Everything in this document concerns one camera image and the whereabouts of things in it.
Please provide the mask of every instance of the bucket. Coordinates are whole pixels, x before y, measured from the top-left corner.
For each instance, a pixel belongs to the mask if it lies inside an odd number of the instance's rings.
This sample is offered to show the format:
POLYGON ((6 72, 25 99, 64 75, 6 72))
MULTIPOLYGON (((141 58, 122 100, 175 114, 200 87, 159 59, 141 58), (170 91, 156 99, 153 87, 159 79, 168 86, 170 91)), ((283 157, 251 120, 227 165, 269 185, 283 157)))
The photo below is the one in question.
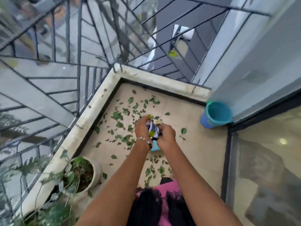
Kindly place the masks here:
POLYGON ((232 121, 232 113, 228 106, 221 102, 208 102, 201 116, 201 125, 205 128, 214 128, 232 121))

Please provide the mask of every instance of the right hand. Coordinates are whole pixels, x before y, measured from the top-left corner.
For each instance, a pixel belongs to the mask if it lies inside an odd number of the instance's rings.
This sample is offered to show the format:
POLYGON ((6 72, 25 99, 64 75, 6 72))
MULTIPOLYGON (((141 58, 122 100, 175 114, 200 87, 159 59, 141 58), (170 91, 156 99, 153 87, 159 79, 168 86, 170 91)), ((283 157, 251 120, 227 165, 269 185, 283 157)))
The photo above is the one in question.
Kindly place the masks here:
POLYGON ((160 124, 159 129, 163 135, 157 140, 158 147, 163 151, 168 151, 172 145, 176 144, 175 130, 168 124, 160 124))

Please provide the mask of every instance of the left hand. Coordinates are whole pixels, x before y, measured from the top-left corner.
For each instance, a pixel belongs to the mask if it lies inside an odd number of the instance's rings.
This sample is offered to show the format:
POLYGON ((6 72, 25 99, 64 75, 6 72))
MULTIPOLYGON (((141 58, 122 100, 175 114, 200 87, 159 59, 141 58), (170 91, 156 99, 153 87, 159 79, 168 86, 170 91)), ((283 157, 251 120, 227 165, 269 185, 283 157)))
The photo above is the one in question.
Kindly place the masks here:
POLYGON ((141 117, 141 119, 135 124, 135 134, 136 137, 144 137, 146 140, 150 139, 148 128, 146 126, 146 121, 149 120, 148 115, 141 117))

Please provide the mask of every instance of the forearm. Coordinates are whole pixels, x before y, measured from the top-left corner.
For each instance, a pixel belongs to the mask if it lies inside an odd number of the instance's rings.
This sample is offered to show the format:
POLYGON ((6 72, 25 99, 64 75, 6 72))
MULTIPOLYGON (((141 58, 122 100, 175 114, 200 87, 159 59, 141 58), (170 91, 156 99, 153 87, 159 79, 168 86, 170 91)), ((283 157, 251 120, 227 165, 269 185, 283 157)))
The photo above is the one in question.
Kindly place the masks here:
POLYGON ((242 225, 191 165, 178 144, 174 143, 164 153, 196 225, 242 225))
POLYGON ((149 146, 138 140, 76 226, 126 225, 149 146))

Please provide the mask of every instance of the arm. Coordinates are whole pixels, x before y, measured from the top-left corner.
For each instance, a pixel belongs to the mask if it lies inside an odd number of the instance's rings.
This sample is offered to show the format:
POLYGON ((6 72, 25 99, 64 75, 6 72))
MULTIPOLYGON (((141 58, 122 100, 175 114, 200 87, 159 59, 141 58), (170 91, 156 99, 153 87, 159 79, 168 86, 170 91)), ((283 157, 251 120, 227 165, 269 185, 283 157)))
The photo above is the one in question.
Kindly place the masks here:
MULTIPOLYGON (((149 138, 145 125, 147 119, 143 117, 135 125, 137 137, 149 138)), ((147 141, 137 140, 129 156, 91 202, 76 226, 126 225, 149 150, 147 141)))
POLYGON ((163 136, 157 141, 177 179, 181 193, 196 225, 242 226, 219 195, 199 175, 175 141, 175 131, 162 124, 163 136))

